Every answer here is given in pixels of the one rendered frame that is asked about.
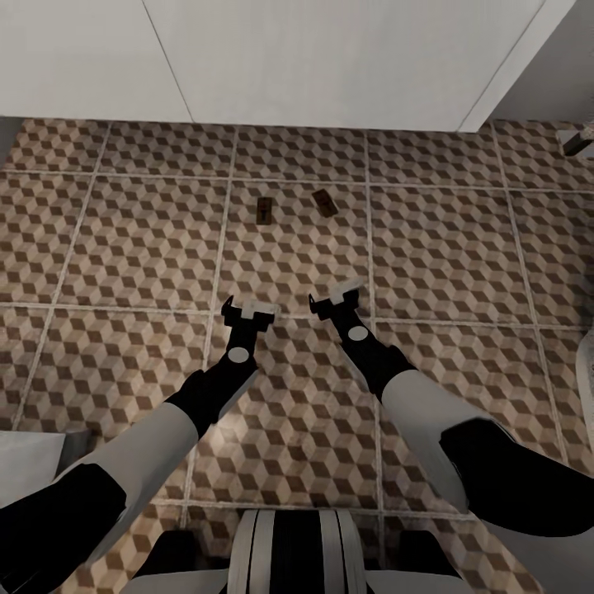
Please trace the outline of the mousetrap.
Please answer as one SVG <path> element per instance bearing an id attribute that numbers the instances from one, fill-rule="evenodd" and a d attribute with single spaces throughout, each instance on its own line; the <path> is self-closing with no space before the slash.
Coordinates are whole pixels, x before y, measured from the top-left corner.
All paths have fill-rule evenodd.
<path id="1" fill-rule="evenodd" d="M 271 197 L 257 198 L 256 225 L 271 225 Z"/>
<path id="2" fill-rule="evenodd" d="M 330 217 L 331 215 L 337 214 L 337 207 L 334 205 L 325 189 L 313 192 L 313 198 L 318 203 L 319 209 L 323 212 L 324 217 Z"/>

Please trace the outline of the robot trunk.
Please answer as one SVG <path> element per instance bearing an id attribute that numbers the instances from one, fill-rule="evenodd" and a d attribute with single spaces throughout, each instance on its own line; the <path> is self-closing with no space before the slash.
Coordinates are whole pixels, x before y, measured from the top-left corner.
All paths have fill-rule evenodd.
<path id="1" fill-rule="evenodd" d="M 367 594 L 350 511 L 245 511 L 227 594 Z"/>

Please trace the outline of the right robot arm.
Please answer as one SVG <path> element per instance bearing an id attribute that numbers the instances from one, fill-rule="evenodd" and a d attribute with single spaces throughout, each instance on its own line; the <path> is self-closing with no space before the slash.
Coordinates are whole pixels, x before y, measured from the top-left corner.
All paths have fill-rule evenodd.
<path id="1" fill-rule="evenodd" d="M 440 386 L 357 316 L 361 276 L 310 300 L 342 358 L 383 404 L 434 489 L 466 507 L 549 594 L 594 594 L 594 479 L 527 449 L 495 418 Z"/>

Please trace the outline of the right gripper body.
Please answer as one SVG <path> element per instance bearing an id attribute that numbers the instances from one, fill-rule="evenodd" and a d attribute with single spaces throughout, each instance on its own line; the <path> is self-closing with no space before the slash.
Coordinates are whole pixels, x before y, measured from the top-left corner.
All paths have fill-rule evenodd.
<path id="1" fill-rule="evenodd" d="M 343 294 L 344 301 L 340 304 L 333 304 L 330 299 L 318 301 L 315 304 L 318 317 L 320 320 L 326 320 L 330 318 L 335 325 L 336 319 L 346 312 L 353 312 L 359 307 L 358 304 L 358 292 L 356 290 L 350 290 Z"/>

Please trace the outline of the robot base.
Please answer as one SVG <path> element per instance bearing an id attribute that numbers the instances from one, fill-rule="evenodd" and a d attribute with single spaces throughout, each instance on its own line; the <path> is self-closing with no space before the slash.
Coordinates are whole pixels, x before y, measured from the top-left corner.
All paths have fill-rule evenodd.
<path id="1" fill-rule="evenodd" d="M 193 532 L 166 530 L 119 594 L 227 594 L 230 559 L 203 571 L 194 570 L 195 561 Z M 367 594 L 475 594 L 429 530 L 402 530 L 400 571 L 382 571 L 377 559 L 364 559 L 364 565 Z"/>

